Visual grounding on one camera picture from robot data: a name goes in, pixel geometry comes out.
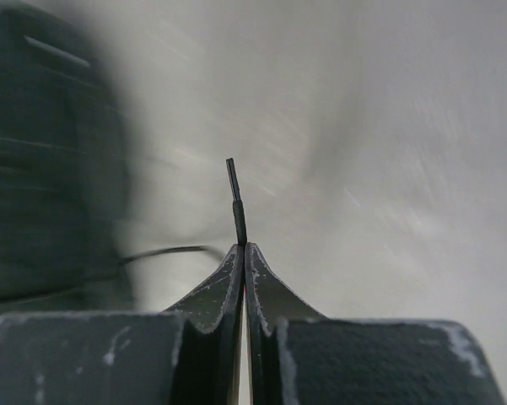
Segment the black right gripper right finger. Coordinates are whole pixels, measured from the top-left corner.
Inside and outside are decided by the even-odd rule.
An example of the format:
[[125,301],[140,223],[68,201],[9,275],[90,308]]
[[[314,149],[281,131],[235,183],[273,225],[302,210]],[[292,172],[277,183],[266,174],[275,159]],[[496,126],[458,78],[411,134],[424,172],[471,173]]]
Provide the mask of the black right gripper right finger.
[[480,344],[459,323],[324,316],[252,243],[244,275],[254,404],[504,403]]

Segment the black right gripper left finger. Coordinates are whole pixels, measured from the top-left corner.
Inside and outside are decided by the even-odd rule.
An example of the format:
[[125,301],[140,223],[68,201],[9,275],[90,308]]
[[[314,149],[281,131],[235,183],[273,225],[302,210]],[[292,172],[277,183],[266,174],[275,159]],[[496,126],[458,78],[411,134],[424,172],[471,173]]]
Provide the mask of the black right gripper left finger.
[[0,316],[0,404],[235,404],[244,250],[160,313]]

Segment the black shoe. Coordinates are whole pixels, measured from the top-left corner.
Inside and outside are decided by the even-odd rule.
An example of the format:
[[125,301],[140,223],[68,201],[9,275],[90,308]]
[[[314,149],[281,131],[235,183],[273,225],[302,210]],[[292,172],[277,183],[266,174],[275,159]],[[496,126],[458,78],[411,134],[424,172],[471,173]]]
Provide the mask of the black shoe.
[[81,27],[0,3],[0,310],[130,310],[129,129]]

